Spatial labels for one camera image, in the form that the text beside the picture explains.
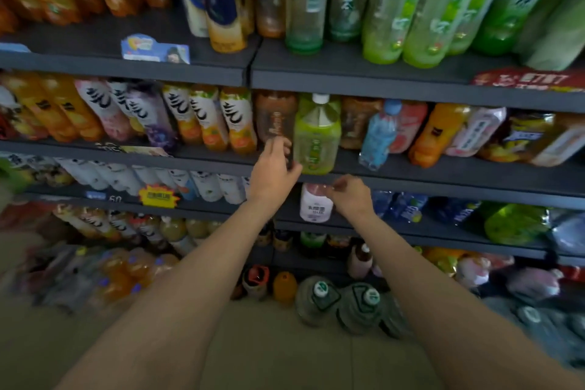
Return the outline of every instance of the blue water bottle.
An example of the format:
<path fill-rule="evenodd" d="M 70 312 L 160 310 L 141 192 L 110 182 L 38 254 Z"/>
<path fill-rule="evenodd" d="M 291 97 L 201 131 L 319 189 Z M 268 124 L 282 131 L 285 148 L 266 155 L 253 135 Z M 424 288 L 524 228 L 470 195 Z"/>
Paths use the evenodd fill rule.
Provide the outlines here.
<path fill-rule="evenodd" d="M 360 164 L 366 168 L 378 171 L 388 158 L 388 147 L 396 139 L 400 109 L 401 101 L 386 99 L 384 111 L 370 119 L 359 158 Z"/>

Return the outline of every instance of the left hand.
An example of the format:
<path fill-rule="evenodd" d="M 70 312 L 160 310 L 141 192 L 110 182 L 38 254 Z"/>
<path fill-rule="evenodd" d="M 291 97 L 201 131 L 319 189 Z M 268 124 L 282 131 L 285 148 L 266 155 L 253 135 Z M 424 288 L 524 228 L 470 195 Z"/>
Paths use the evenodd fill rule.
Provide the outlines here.
<path fill-rule="evenodd" d="M 269 139 L 252 170 L 248 202 L 257 204 L 261 211 L 266 210 L 267 218 L 280 208 L 303 170 L 303 166 L 296 162 L 290 171 L 287 170 L 291 146 L 286 137 Z"/>

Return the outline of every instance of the bottle cap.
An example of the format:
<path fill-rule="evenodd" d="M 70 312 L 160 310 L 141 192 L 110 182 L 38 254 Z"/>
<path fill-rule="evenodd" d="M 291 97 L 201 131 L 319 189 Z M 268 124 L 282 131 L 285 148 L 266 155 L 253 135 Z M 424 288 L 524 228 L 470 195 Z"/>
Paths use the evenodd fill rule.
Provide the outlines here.
<path fill-rule="evenodd" d="M 402 101 L 399 99 L 384 100 L 384 113 L 388 115 L 397 115 L 402 110 Z"/>
<path fill-rule="evenodd" d="M 318 103 L 319 105 L 326 104 L 329 101 L 328 94 L 319 94 L 313 93 L 313 102 Z"/>
<path fill-rule="evenodd" d="M 369 288 L 368 290 L 364 291 L 362 299 L 366 304 L 375 306 L 380 303 L 380 294 L 375 288 Z"/>
<path fill-rule="evenodd" d="M 325 298 L 329 294 L 329 286 L 325 281 L 318 281 L 313 286 L 313 294 L 317 298 Z"/>

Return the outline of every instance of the yellow price tag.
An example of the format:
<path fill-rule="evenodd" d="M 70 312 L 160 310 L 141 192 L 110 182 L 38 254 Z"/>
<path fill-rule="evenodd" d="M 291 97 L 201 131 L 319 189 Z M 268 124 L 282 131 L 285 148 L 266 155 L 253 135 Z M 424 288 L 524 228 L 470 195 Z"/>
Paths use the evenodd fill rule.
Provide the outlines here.
<path fill-rule="evenodd" d="M 147 185 L 138 192 L 142 205 L 148 207 L 175 208 L 179 198 L 167 187 Z"/>

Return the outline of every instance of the human hand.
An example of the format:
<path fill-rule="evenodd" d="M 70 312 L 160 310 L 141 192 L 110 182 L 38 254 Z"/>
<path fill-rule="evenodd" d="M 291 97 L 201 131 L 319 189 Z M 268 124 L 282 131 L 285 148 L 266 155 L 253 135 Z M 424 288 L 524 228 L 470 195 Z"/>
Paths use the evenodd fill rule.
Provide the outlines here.
<path fill-rule="evenodd" d="M 374 215 L 370 189 L 360 178 L 341 176 L 327 186 L 326 194 L 335 208 L 354 226 L 357 220 Z"/>
<path fill-rule="evenodd" d="M 252 170 L 248 202 L 256 203 L 261 211 L 266 210 L 267 219 L 280 208 L 303 170 L 296 162 L 290 171 L 287 170 L 291 146 L 286 137 L 269 139 Z"/>

